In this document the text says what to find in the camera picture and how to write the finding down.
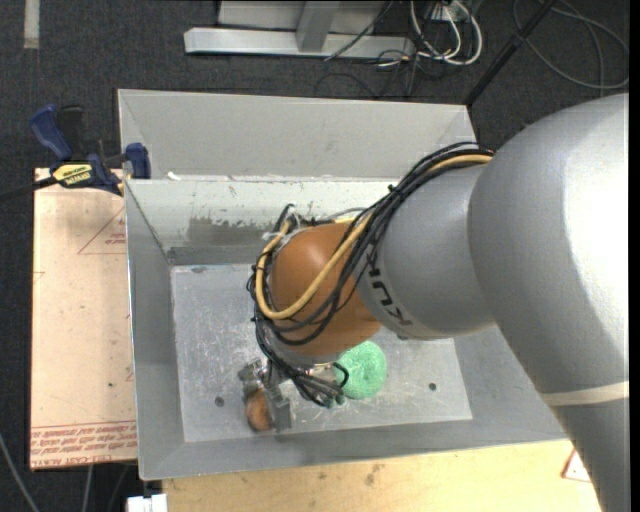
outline wooden board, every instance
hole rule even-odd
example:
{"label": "wooden board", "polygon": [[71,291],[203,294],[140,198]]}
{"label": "wooden board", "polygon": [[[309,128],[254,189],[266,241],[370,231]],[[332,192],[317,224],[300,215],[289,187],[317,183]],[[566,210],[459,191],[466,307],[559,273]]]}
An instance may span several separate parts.
{"label": "wooden board", "polygon": [[171,512],[597,512],[569,441],[166,480]]}
{"label": "wooden board", "polygon": [[36,192],[33,270],[31,468],[135,459],[123,199]]}

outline yellow cable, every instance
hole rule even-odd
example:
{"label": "yellow cable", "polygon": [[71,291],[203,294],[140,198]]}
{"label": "yellow cable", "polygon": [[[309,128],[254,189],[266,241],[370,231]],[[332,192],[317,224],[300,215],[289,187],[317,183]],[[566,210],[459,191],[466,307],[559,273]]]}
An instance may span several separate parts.
{"label": "yellow cable", "polygon": [[[437,163],[433,167],[430,167],[427,170],[427,172],[436,171],[447,165],[454,165],[458,163],[484,164],[489,162],[489,160],[491,160],[491,157],[488,155],[454,156],[452,158],[449,158],[448,160],[444,160],[442,162]],[[362,231],[364,231],[364,228],[367,226],[368,222],[369,222],[369,216],[367,215],[367,217],[365,217],[362,220],[362,222],[354,228],[354,230],[347,237],[347,239],[344,242],[342,242],[342,244],[340,245],[340,247],[338,247],[336,252],[333,253],[333,256],[331,257],[331,259],[329,259],[329,261],[325,264],[325,266],[322,268],[320,273],[316,276],[316,278],[307,287],[305,292],[297,301],[295,301],[293,304],[291,304],[291,306],[289,306],[286,309],[283,309],[282,311],[274,311],[269,307],[269,305],[267,304],[267,301],[264,298],[264,288],[262,286],[262,280],[264,277],[263,264],[267,259],[267,256],[271,252],[271,250],[276,245],[278,245],[280,240],[282,240],[282,238],[287,234],[287,231],[289,230],[289,227],[291,226],[291,224],[288,221],[286,221],[282,225],[282,229],[280,230],[280,232],[273,238],[273,240],[271,240],[271,242],[269,242],[266,245],[266,247],[262,251],[262,255],[258,259],[258,264],[256,266],[256,301],[258,302],[258,306],[260,307],[260,311],[262,311],[262,314],[267,318],[270,318],[271,320],[284,320],[298,313],[305,306],[305,304],[307,304],[307,302],[309,302],[309,300],[311,300],[311,298],[315,295],[315,293],[320,288],[322,281],[325,280],[327,275],[329,275],[329,272],[331,272],[331,270],[338,263],[338,260],[342,256],[344,256],[344,253],[347,251],[347,249],[351,247],[351,245],[355,242],[358,236],[360,236]]]}
{"label": "yellow cable", "polygon": [[262,314],[268,318],[271,318],[272,320],[284,320],[285,318],[290,318],[291,316],[295,315],[298,311],[300,311],[304,307],[304,305],[307,302],[309,302],[309,300],[311,300],[311,297],[313,297],[314,294],[318,291],[322,282],[329,275],[329,272],[331,272],[331,270],[338,263],[338,260],[342,258],[342,256],[344,256],[344,253],[347,252],[347,249],[351,247],[353,242],[355,242],[356,239],[360,236],[360,234],[364,231],[364,228],[366,227],[368,221],[369,221],[369,218],[366,217],[365,219],[362,220],[362,222],[360,222],[360,224],[358,224],[353,229],[351,234],[340,245],[340,247],[338,247],[336,252],[333,253],[333,256],[331,256],[331,258],[322,268],[320,273],[315,277],[315,279],[311,282],[309,287],[305,290],[305,292],[297,301],[295,301],[293,304],[291,304],[291,306],[289,306],[286,309],[283,309],[282,311],[274,311],[269,307],[269,305],[267,304],[267,301],[264,298],[264,289],[262,287],[264,270],[262,265],[269,251],[273,249],[273,247],[284,236],[284,233],[281,230],[280,233],[276,235],[276,238],[271,240],[271,242],[269,242],[269,244],[264,248],[264,251],[262,252],[262,256],[260,256],[260,259],[258,260],[258,265],[256,267],[256,300],[258,302],[258,306],[260,307],[260,311],[262,311]]}

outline stain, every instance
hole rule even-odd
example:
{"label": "stain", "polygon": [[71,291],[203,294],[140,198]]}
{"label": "stain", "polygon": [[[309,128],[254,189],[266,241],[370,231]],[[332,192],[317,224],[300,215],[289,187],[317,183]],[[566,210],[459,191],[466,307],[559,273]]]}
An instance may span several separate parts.
{"label": "stain", "polygon": [[230,224],[228,220],[217,220],[209,217],[192,217],[187,229],[187,245],[190,247],[220,245],[250,245],[262,248],[262,234],[267,226],[247,224],[238,220]]}
{"label": "stain", "polygon": [[185,491],[187,488],[184,485],[178,485],[175,480],[170,480],[169,485],[173,487],[176,491]]}
{"label": "stain", "polygon": [[376,473],[378,473],[382,468],[384,468],[384,464],[374,464],[371,466],[371,473],[369,473],[367,478],[364,479],[364,483],[369,487],[373,487],[376,483]]}

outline brown object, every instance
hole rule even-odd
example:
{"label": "brown object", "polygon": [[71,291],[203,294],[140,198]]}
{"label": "brown object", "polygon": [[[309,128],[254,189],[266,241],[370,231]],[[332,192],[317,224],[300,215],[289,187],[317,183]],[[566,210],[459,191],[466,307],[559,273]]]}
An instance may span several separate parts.
{"label": "brown object", "polygon": [[[323,224],[301,231],[277,254],[271,273],[270,288],[274,305],[283,310],[293,304],[320,273],[340,244],[348,224]],[[313,298],[295,315],[298,321],[305,320],[324,302],[336,285],[340,272],[350,251],[340,259]],[[340,306],[347,300],[355,286],[350,277],[340,295]],[[323,313],[315,322],[325,318]],[[287,327],[291,320],[278,320],[276,325]],[[331,319],[326,329],[316,339],[300,346],[289,348],[301,355],[322,356],[348,350],[370,338],[381,324],[369,313],[357,291]],[[292,340],[300,340],[317,328],[309,325],[286,333]]]}
{"label": "brown object", "polygon": [[271,430],[269,409],[262,389],[259,389],[247,399],[245,414],[247,415],[247,420],[249,420],[249,425],[255,430],[260,432]]}

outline green sponge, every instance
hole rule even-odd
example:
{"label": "green sponge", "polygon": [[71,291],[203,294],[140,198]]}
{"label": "green sponge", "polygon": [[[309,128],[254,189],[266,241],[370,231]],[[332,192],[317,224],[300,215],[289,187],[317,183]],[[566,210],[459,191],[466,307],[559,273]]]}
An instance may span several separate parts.
{"label": "green sponge", "polygon": [[[387,358],[378,345],[365,341],[345,352],[338,364],[349,372],[349,380],[343,391],[348,398],[361,400],[375,395],[387,379]],[[338,382],[344,373],[334,366],[333,372]]]}

